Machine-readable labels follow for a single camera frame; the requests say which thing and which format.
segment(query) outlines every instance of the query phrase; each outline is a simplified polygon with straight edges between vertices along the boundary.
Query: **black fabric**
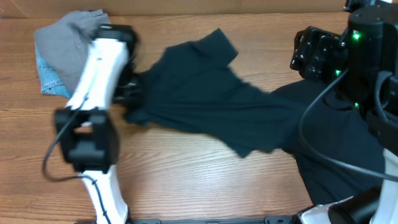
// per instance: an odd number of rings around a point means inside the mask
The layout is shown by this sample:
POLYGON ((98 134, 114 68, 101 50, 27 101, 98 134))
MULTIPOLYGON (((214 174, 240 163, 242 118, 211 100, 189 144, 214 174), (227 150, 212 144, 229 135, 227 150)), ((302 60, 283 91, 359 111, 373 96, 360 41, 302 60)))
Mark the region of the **black fabric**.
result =
POLYGON ((228 67, 235 56, 219 29, 197 42, 167 48, 142 73, 143 107, 125 119, 210 134, 242 157, 254 149, 282 147, 296 130, 298 106, 244 83, 228 67))
MULTIPOLYGON (((215 136, 240 156, 252 150, 281 147, 291 153, 313 203, 326 204, 381 184, 380 180, 330 167, 299 143, 297 125, 304 109, 324 89, 301 81, 272 94, 240 80, 228 64, 237 52, 222 31, 202 40, 166 49, 153 67, 142 73, 144 104, 125 119, 145 126, 215 136)), ((331 105, 344 106, 329 96, 331 105)), ((322 153, 382 172, 382 147, 354 112, 338 112, 319 103, 305 124, 308 141, 322 153)))
MULTIPOLYGON (((301 103, 306 108, 324 88, 321 83, 302 80, 283 86, 273 94, 301 103)), ((347 106, 336 100, 334 93, 326 99, 335 107, 347 106)), ((308 142, 321 153, 349 164, 384 172, 383 147, 368 133, 366 123, 357 112, 336 111, 319 102, 303 128, 308 142)), ((294 155, 314 204, 343 200, 382 183, 374 177, 324 164, 309 153, 298 138, 291 139, 283 150, 294 155)))

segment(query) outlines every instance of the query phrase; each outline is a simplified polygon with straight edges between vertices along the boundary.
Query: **clothing pile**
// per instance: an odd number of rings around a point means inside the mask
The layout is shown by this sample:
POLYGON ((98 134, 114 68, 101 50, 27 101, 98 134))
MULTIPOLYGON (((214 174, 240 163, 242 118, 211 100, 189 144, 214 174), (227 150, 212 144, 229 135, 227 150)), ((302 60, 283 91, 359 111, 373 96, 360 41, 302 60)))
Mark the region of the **clothing pile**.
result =
MULTIPOLYGON (((68 26, 77 17, 74 22, 87 32, 98 23, 109 22, 102 11, 71 12, 35 33, 43 93, 70 97, 79 81, 87 43, 68 26), (49 35, 55 30, 56 35, 49 35)), ((272 93, 263 92, 229 68, 237 54, 220 29, 202 40, 166 48, 162 58, 141 73, 142 105, 132 106, 135 109, 125 114, 125 120, 209 134, 241 157, 255 149, 282 148, 295 157, 314 204, 336 202, 381 185, 381 180, 324 164, 301 145, 299 119, 325 88, 323 84, 302 80, 272 93)), ((333 93, 328 101, 344 105, 333 93)), ((319 103, 303 128, 308 142, 325 155, 383 172, 383 148, 356 112, 335 111, 319 103)))

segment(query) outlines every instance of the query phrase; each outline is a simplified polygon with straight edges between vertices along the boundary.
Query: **green led indicator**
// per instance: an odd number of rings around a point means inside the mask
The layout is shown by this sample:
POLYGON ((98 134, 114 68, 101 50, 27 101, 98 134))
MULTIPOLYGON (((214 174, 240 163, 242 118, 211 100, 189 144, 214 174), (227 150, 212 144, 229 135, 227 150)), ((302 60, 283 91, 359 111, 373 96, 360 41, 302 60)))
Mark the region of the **green led indicator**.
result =
POLYGON ((353 38, 354 40, 359 40, 359 38, 361 38, 361 34, 353 34, 353 38))

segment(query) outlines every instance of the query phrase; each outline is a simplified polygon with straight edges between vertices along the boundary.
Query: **blue denim cloth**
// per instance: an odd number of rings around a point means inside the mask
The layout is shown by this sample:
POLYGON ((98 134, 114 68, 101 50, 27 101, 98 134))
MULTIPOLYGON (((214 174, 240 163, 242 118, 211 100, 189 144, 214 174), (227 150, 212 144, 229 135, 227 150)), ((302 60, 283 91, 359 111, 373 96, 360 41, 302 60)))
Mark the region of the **blue denim cloth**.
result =
POLYGON ((37 49, 36 45, 35 45, 35 51, 36 51, 37 73, 39 74, 42 93, 70 98, 71 97, 70 92, 62 83, 57 72, 40 55, 40 52, 37 49))

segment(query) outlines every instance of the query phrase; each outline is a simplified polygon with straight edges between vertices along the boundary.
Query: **wooden tabletop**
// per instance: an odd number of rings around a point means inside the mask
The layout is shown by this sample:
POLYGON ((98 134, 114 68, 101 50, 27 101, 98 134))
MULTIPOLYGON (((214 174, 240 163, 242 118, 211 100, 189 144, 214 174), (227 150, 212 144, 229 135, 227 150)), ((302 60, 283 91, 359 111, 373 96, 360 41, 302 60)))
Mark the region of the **wooden tabletop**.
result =
MULTIPOLYGON (((263 90, 300 80, 289 68, 297 31, 317 26, 342 32, 347 14, 112 17, 132 25, 142 44, 139 68, 168 46, 200 39, 221 28, 239 50, 233 70, 263 90)), ((40 165, 54 138, 52 113, 67 99, 40 93, 33 32, 56 19, 0 20, 0 223, 73 223, 93 219, 79 180, 49 183, 40 165)), ((311 201, 294 159, 282 152, 253 152, 240 159, 204 134, 143 129, 111 116, 121 137, 119 183, 133 218, 164 220, 258 218, 290 215, 311 201)), ((71 173, 58 150, 54 174, 71 173)))

